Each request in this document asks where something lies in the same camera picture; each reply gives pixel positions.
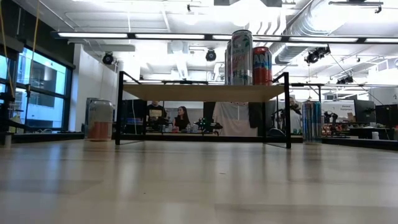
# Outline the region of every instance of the black metal table frame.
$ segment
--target black metal table frame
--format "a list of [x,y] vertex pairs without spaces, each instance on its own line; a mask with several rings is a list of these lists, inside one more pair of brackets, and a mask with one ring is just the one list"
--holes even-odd
[[[123,89],[124,89],[124,76],[128,76],[131,80],[136,82],[138,85],[141,85],[142,83],[132,76],[130,76],[128,73],[124,71],[119,72],[119,81],[118,81],[118,107],[117,107],[117,112],[116,112],[116,133],[115,133],[115,143],[116,145],[120,145],[121,140],[140,140],[140,141],[221,141],[221,142],[262,142],[262,143],[270,143],[270,142],[281,142],[280,139],[276,138],[267,138],[266,136],[266,103],[262,103],[262,136],[261,137],[236,137],[236,136],[231,136],[231,137],[225,137],[222,138],[221,136],[215,137],[215,136],[148,136],[146,135],[146,126],[147,126],[147,121],[146,118],[144,118],[142,122],[142,134],[139,135],[130,135],[130,134],[122,134],[121,126],[122,126],[122,121],[121,121],[121,116],[122,116],[122,110],[123,110]],[[281,75],[279,75],[277,78],[273,80],[273,82],[278,82],[281,78],[284,78],[284,93],[285,93],[285,108],[289,107],[289,73],[284,72]],[[286,110],[285,112],[285,123],[286,123],[286,130],[290,130],[290,110]],[[292,137],[290,131],[286,131],[285,135],[285,142],[286,142],[286,148],[291,149],[292,147]]]

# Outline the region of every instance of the white ceiling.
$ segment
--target white ceiling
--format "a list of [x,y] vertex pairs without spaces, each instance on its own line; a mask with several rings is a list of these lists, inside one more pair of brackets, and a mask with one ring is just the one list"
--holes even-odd
[[[41,0],[45,5],[40,5],[40,19],[60,31],[85,31],[85,32],[178,32],[178,33],[217,33],[230,34],[235,30],[242,29],[237,26],[237,21],[252,20],[246,29],[254,29],[259,24],[258,18],[253,18],[249,13],[248,17],[232,16],[224,12],[224,7],[212,7],[213,0],[201,1],[128,1],[128,3],[104,2],[112,0]],[[383,0],[385,8],[381,13],[375,14],[374,9],[363,9],[359,12],[352,8],[344,9],[339,14],[328,15],[331,20],[333,17],[345,16],[347,22],[334,31],[331,35],[388,35],[398,34],[398,1]],[[24,9],[32,14],[36,12],[35,1],[15,0]],[[191,13],[187,12],[187,3],[201,7],[193,7]],[[272,27],[267,34],[278,32],[275,28],[275,20],[278,16],[285,19],[299,11],[308,0],[295,0],[297,5],[293,9],[282,11],[271,10],[261,14],[264,24]],[[267,30],[265,25],[261,33]],[[98,40],[90,41],[92,45],[135,45],[136,55],[141,55],[141,65],[150,67],[152,72],[167,73],[175,68],[175,60],[167,54],[166,42],[137,42],[133,40]],[[215,48],[217,61],[223,62],[223,49],[225,43],[222,42],[195,42],[192,45],[201,45]],[[360,63],[374,57],[383,55],[398,55],[398,45],[331,45],[332,55],[344,69],[357,66],[355,58],[362,58]],[[157,52],[156,56],[148,56],[148,52]],[[292,76],[305,77],[308,75],[308,67],[303,62],[303,56],[298,56],[292,64],[293,67],[274,66],[274,73],[278,71],[290,72]],[[215,63],[206,62],[204,54],[197,53],[187,56],[188,69],[213,70]],[[310,66],[311,76],[330,77],[342,72],[331,57],[324,58],[318,63]]]

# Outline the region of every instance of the computer monitor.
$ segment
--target computer monitor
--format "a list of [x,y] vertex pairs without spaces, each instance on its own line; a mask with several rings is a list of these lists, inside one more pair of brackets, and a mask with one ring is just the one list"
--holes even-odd
[[373,101],[354,100],[355,120],[359,123],[376,122],[376,105]]

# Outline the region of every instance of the security camera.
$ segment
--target security camera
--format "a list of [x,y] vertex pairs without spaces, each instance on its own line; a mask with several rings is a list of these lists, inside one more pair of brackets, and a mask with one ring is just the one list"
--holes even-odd
[[214,51],[214,49],[209,49],[207,51],[206,61],[212,62],[212,61],[216,60],[216,57],[217,57],[217,55],[216,55],[216,52]]
[[105,65],[112,65],[115,62],[115,58],[113,57],[113,53],[112,52],[106,52],[105,56],[102,58],[102,62]]

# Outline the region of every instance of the ceiling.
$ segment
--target ceiling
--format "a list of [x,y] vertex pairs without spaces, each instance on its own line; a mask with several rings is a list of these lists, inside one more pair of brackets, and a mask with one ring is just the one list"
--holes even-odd
[[[237,9],[231,6],[214,6],[214,1],[186,0],[40,0],[40,19],[59,31],[82,32],[176,32],[231,34],[238,29],[249,29],[257,34],[280,34],[286,23],[303,8],[309,0],[283,0],[282,9],[242,4]],[[32,0],[15,0],[30,13],[36,13]],[[375,14],[375,8],[339,7],[326,10],[312,17],[318,26],[330,24],[336,18],[343,22],[330,35],[383,35],[398,34],[398,1],[383,0],[382,12]],[[91,40],[85,49],[95,57],[101,57],[104,46],[133,45],[135,55],[140,58],[141,72],[170,73],[177,67],[176,59],[167,53],[167,42],[136,40]],[[191,42],[188,45],[214,48],[215,62],[205,60],[205,52],[186,55],[188,70],[213,71],[217,62],[224,62],[224,42]],[[398,55],[398,45],[330,45],[331,54],[343,69],[358,67],[364,62],[380,61],[382,57]],[[303,61],[306,52],[294,58],[290,66],[274,65],[273,72],[290,72],[297,80],[304,80],[308,74],[312,79],[327,80],[339,77],[343,71],[331,56],[323,58],[309,67]],[[358,76],[365,71],[357,71]]]

